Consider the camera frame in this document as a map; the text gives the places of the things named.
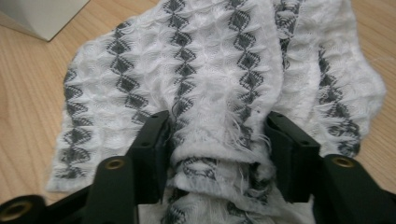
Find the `white knit fabric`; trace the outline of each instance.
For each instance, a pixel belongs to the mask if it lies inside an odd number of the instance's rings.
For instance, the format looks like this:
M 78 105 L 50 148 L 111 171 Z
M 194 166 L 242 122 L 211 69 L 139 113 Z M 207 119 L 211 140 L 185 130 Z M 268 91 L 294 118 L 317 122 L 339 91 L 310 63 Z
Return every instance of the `white knit fabric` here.
M 84 44 L 64 80 L 62 132 L 48 190 L 92 182 L 150 115 L 172 114 L 165 203 L 142 223 L 313 223 L 287 204 L 263 121 L 289 117 L 354 156 L 385 87 L 364 60 L 348 0 L 162 0 Z

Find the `metal grommet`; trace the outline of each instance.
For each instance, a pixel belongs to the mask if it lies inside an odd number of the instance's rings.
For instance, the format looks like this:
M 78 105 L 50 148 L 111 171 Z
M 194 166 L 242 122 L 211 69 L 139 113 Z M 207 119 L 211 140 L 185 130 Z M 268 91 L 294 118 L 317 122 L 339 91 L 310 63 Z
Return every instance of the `metal grommet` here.
M 32 203 L 29 201 L 15 202 L 0 213 L 0 221 L 6 222 L 15 220 L 29 212 L 32 206 Z
M 107 170 L 116 170 L 116 169 L 119 169 L 120 167 L 122 167 L 124 164 L 125 164 L 125 162 L 123 160 L 115 159 L 112 161 L 108 161 L 106 163 L 106 169 Z
M 332 158 L 332 162 L 334 162 L 335 164 L 337 164 L 339 166 L 346 167 L 346 168 L 351 168 L 351 167 L 355 166 L 353 161 L 351 161 L 350 159 L 347 159 L 347 158 L 343 158 L 343 157 Z

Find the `wood grain surface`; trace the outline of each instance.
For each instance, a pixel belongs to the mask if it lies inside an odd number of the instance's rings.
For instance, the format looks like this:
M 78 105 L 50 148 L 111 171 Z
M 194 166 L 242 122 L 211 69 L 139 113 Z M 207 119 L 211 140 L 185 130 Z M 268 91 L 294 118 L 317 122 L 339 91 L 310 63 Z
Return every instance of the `wood grain surface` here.
M 67 64 L 86 41 L 108 33 L 156 0 L 91 0 L 49 43 L 0 26 L 0 203 L 42 194 L 60 131 Z M 361 48 L 388 95 L 357 157 L 377 183 L 396 192 L 396 1 L 352 1 Z

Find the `patterned textile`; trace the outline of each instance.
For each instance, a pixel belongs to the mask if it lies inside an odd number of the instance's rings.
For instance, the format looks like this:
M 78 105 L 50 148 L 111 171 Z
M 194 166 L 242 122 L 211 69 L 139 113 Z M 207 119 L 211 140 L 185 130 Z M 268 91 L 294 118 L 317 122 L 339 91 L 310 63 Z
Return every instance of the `patterned textile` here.
M 348 0 L 162 0 L 69 64 L 48 190 L 91 184 L 168 110 L 172 176 L 164 204 L 139 206 L 142 223 L 313 223 L 275 186 L 265 117 L 293 120 L 321 156 L 353 157 L 384 95 Z

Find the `white box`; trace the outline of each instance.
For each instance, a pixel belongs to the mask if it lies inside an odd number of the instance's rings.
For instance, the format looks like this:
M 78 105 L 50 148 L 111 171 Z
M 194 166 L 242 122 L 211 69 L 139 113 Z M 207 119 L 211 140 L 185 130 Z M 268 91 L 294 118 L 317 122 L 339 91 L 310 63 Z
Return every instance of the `white box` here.
M 0 0 L 0 25 L 50 41 L 89 0 Z

